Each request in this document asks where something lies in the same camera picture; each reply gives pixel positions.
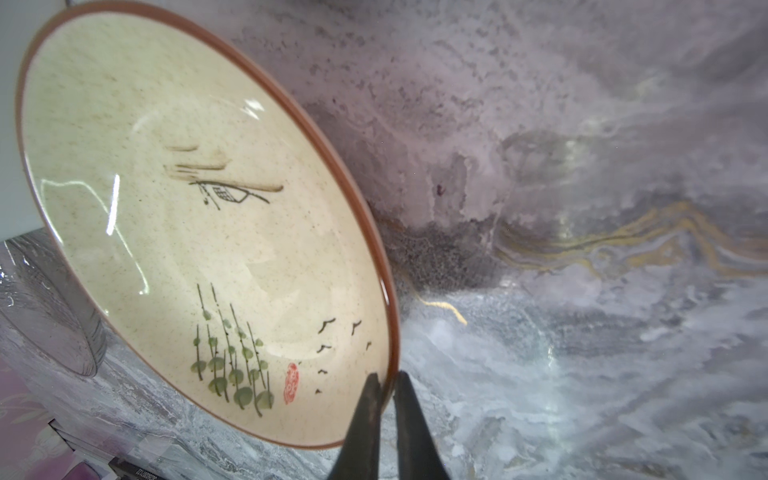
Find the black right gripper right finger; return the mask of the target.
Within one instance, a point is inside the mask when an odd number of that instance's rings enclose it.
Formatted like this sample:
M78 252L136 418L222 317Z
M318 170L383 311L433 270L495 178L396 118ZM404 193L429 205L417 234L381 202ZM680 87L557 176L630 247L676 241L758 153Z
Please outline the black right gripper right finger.
M397 375L394 401L400 480L449 480L409 375Z

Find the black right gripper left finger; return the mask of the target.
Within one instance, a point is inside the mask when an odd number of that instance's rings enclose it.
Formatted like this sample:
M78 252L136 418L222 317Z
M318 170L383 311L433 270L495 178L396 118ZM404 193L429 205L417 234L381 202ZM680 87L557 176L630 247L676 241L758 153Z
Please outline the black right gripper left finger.
M378 479L382 401L378 374L371 373L328 480Z

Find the cream plate with plant drawing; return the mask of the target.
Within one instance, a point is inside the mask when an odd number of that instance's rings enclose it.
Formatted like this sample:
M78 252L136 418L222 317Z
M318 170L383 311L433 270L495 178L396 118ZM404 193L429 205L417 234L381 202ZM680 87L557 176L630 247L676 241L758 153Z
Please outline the cream plate with plant drawing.
M221 421L344 441L400 353L389 263L344 162L238 50L148 4L82 4L32 40L16 129L35 201L114 331Z

